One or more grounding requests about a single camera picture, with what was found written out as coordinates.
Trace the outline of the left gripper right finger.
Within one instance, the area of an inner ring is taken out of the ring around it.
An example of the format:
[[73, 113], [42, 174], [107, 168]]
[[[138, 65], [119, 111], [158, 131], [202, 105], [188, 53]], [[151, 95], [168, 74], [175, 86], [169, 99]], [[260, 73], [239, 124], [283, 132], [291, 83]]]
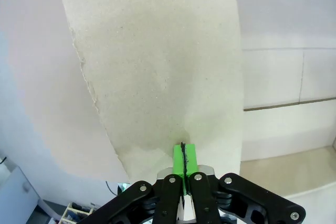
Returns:
[[303, 223], [306, 210], [235, 174], [217, 178], [213, 168], [200, 167], [193, 144], [183, 144], [183, 172], [197, 223], [221, 223], [220, 212], [244, 223]]

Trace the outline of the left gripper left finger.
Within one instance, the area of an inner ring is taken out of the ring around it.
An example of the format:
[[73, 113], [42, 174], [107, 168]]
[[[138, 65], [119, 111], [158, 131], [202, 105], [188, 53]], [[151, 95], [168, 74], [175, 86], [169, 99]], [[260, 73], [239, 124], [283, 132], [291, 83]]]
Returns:
[[135, 182], [80, 223], [176, 223], [187, 187], [185, 151], [186, 144], [175, 145], [173, 167], [160, 171], [153, 185]]

